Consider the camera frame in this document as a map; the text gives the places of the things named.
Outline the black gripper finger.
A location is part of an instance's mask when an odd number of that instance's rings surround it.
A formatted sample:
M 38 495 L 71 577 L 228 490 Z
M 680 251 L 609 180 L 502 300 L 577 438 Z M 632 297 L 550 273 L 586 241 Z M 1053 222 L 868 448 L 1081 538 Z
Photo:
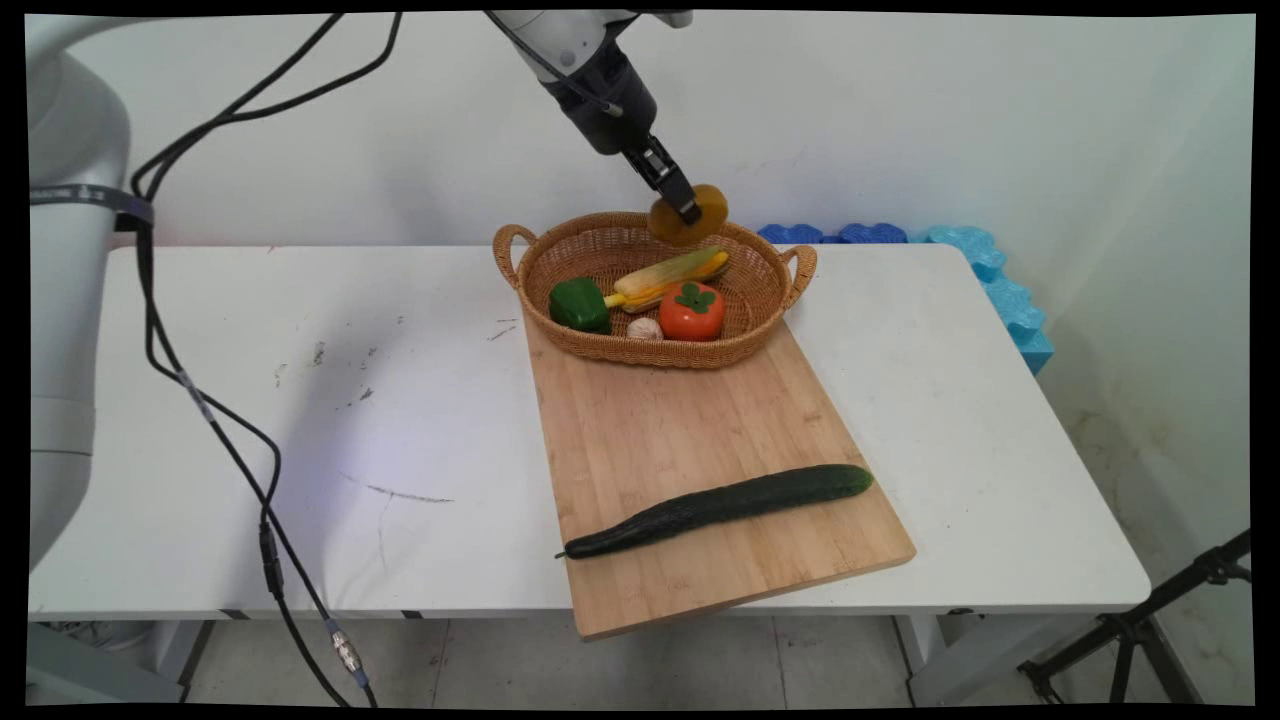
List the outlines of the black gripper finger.
M 643 177 L 678 217 L 701 217 L 694 187 L 654 135 L 643 149 Z
M 695 190 L 666 149 L 625 149 L 623 156 L 684 224 L 695 222 Z

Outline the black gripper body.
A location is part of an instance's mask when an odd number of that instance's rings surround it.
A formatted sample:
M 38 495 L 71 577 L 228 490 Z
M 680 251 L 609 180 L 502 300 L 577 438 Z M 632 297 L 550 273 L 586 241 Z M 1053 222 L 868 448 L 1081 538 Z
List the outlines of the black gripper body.
M 600 155 L 643 152 L 649 146 L 657 101 L 618 45 L 602 45 L 568 83 L 549 82 L 543 88 Z

